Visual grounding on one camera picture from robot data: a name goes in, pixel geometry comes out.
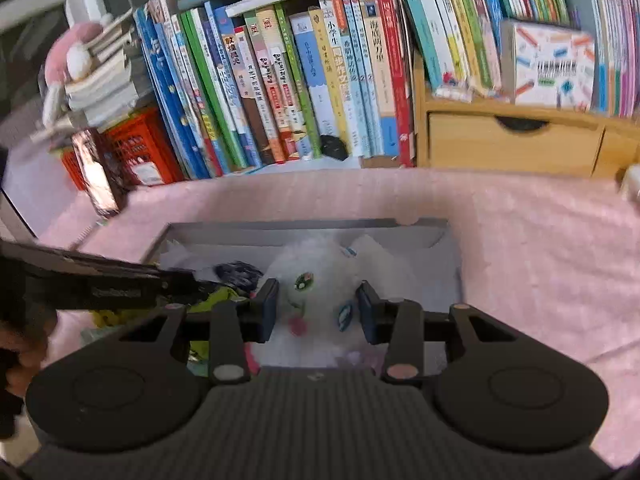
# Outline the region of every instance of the black plastic handle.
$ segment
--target black plastic handle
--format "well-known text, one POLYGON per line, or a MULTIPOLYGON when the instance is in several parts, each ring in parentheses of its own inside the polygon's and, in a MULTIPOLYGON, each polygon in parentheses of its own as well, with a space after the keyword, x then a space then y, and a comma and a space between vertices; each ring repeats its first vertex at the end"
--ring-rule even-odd
POLYGON ((2 390, 0 390, 0 440, 14 436, 15 417, 22 413, 22 399, 5 390, 6 372, 17 364, 18 354, 16 352, 0 348, 0 376, 2 377, 2 390))

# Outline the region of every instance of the red book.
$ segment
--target red book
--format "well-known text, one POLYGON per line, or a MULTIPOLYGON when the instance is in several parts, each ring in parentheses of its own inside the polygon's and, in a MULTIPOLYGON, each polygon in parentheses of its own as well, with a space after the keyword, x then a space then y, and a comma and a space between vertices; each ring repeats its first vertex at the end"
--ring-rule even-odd
POLYGON ((411 126, 409 120, 409 99, 406 95, 406 81, 404 74, 404 62, 402 61, 400 47, 400 31, 398 30, 398 16, 396 15, 396 0, 378 0, 382 27, 385 31, 386 50, 389 56, 391 68, 391 83, 394 88, 394 102, 396 103, 396 120, 398 125, 398 147, 400 151, 400 164, 410 168, 411 146, 409 136, 411 126))

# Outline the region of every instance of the plush toy eye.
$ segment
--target plush toy eye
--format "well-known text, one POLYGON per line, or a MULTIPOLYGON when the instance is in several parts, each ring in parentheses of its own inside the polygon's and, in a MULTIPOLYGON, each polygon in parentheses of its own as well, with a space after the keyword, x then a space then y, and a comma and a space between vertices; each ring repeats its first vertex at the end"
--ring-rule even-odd
POLYGON ((296 278, 296 290, 307 290, 311 285, 314 284, 314 276, 311 272, 305 272, 304 274, 300 274, 296 278))

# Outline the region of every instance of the pink blanket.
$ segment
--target pink blanket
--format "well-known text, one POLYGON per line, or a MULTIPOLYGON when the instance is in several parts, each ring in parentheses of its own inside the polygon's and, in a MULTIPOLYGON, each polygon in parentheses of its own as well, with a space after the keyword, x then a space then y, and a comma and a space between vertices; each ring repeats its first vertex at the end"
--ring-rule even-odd
MULTIPOLYGON (((640 450, 640 222, 611 182, 432 170, 187 182, 139 190, 82 250, 139 261, 168 222, 423 216, 452 224, 469 303, 600 375, 610 408, 594 448, 629 462, 640 450)), ((94 220, 80 196, 42 242, 68 246, 94 220)))

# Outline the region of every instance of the green book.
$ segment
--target green book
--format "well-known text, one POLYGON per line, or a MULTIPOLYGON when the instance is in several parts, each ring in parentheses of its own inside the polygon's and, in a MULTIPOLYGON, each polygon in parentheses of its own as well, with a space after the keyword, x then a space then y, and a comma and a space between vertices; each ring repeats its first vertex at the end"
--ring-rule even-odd
POLYGON ((195 78, 198 86, 198 94, 200 97, 198 106, 200 107, 202 122, 205 125, 205 129, 207 130, 207 134, 209 135, 209 139, 211 140, 211 143, 213 145, 213 149, 216 153, 216 158, 218 159, 218 163, 220 164, 220 169, 222 170, 222 173, 227 174, 231 172, 231 168, 229 167, 229 156, 226 151, 225 143, 222 141, 220 136, 220 123, 218 122, 216 116, 212 113, 212 108, 215 109, 215 107, 217 107, 220 111, 220 115, 222 116, 220 103, 218 102, 215 90, 213 88, 213 83, 211 82, 211 76, 209 74, 207 64, 204 60, 200 42, 198 41, 198 37, 193 28, 191 15, 188 12, 184 12, 180 14, 179 18, 183 33, 187 39, 187 50, 190 52, 191 59, 193 59, 193 62, 197 67, 197 70, 195 71, 195 78), (211 99, 211 93, 213 94, 215 101, 211 99))
POLYGON ((306 81, 302 75, 302 65, 300 65, 298 50, 293 43, 291 26, 289 25, 289 20, 282 8, 282 3, 278 2, 274 4, 274 8, 276 10, 278 22, 280 23, 282 41, 284 42, 284 46, 287 49, 287 55, 289 56, 291 75, 293 76, 293 81, 296 82, 296 89, 298 90, 298 96, 300 98, 300 107, 302 108, 302 116, 305 118, 306 134, 311 141, 311 146, 314 150, 314 157, 319 158, 322 154, 320 152, 320 135, 318 135, 316 116, 314 115, 313 108, 311 106, 311 97, 309 97, 309 90, 306 87, 306 81))

